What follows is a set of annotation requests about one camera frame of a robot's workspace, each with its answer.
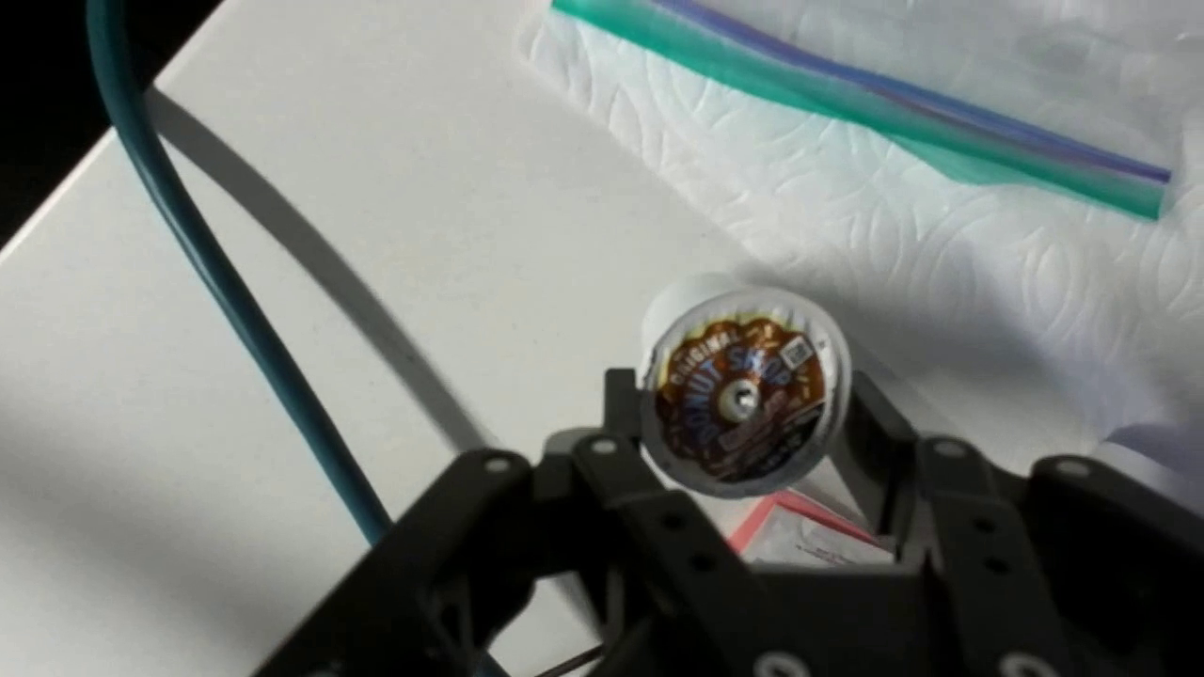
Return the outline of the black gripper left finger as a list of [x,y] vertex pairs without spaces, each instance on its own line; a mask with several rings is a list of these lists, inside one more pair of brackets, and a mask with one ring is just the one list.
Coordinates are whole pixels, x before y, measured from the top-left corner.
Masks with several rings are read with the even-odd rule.
[[644,391],[600,376],[600,429],[573,459],[600,527],[600,664],[589,677],[756,677],[752,572],[638,454]]

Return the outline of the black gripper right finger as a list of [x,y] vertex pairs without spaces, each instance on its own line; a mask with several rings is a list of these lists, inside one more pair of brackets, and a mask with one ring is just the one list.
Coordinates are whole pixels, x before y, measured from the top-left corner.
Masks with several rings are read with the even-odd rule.
[[855,376],[835,470],[917,587],[940,677],[1042,677],[1042,572],[994,465],[954,438],[923,438]]

